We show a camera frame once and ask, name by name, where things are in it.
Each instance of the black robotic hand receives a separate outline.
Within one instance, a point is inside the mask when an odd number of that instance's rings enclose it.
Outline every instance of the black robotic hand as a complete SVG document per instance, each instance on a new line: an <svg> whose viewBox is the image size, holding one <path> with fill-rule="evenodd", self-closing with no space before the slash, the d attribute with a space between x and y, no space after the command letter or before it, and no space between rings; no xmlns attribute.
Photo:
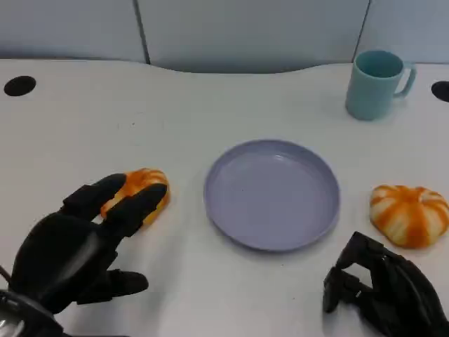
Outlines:
<svg viewBox="0 0 449 337"><path fill-rule="evenodd" d="M343 270L353 263L370 270L372 288ZM341 300L357 306L362 318L385 336L449 336L448 320L429 280L409 260L359 232L324 280L324 312L335 310Z"/></svg>
<svg viewBox="0 0 449 337"><path fill-rule="evenodd" d="M167 187L151 185L120 201L101 224L92 222L125 181L124 174L114 174L84 185L34 226L12 275L2 272L9 288L0 291L0 336L66 336L53 315L71 302L104 302L148 287L144 275L107 268L121 240L138 231Z"/></svg>

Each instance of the light blue mug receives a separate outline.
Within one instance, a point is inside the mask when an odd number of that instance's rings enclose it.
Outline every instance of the light blue mug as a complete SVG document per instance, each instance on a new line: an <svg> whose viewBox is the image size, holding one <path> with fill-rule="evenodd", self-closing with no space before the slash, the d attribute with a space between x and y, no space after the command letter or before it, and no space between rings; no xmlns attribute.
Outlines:
<svg viewBox="0 0 449 337"><path fill-rule="evenodd" d="M410 76L404 89L395 93L405 68ZM394 98L408 95L416 77L413 64L405 64L388 51L366 51L358 54L352 66L346 108L351 116L364 121L383 117Z"/></svg>

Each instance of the orange and white pumpkin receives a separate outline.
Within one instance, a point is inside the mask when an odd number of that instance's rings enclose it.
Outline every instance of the orange and white pumpkin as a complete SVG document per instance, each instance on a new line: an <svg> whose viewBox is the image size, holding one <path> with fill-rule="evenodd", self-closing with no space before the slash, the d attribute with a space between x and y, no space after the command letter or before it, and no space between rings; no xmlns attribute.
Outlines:
<svg viewBox="0 0 449 337"><path fill-rule="evenodd" d="M430 246L448 229L449 206L424 187L381 185L373 190L370 219L397 246Z"/></svg>
<svg viewBox="0 0 449 337"><path fill-rule="evenodd" d="M170 201L170 189L168 186L167 177L162 171L142 168L138 171L126 172L126 182L121 189L115 194L114 198L109 200L101 208L101 216L106 218L106 212L119 203L124 197L130 197L144 188L153 184L167 185L167 193L157 205L155 211L151 212L143 221L145 225L150 225L154 222L157 216L167 206Z"/></svg>

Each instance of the plate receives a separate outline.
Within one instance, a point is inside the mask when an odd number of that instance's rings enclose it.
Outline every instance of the plate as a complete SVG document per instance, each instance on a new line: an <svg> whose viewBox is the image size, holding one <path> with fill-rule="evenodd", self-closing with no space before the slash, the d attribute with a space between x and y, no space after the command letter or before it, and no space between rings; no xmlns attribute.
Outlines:
<svg viewBox="0 0 449 337"><path fill-rule="evenodd" d="M298 249L337 223L340 189L330 167L305 147L254 140L212 166L206 213L233 240L265 251Z"/></svg>

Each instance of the tabletop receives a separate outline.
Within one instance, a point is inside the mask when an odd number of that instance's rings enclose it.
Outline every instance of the tabletop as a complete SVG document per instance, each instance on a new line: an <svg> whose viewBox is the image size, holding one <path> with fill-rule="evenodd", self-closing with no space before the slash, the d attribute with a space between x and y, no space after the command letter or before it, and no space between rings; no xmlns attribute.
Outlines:
<svg viewBox="0 0 449 337"><path fill-rule="evenodd" d="M27 95L0 94L0 263L32 226L85 183L159 168L173 199L150 228L125 239L114 267L145 274L143 293L70 305L67 333L173 336L375 336L352 308L321 313L323 279L354 230L416 263L449 312L449 238L393 247L369 222L377 185L422 185L449 197L449 104L430 86L447 65L418 65L405 100L379 121L350 117L351 65L283 74L188 74L115 61L0 60L0 84L34 77ZM235 245L208 221L207 170L247 140L278 138L324 158L341 187L340 221L319 242L268 254ZM366 277L366 271L354 270Z"/></svg>

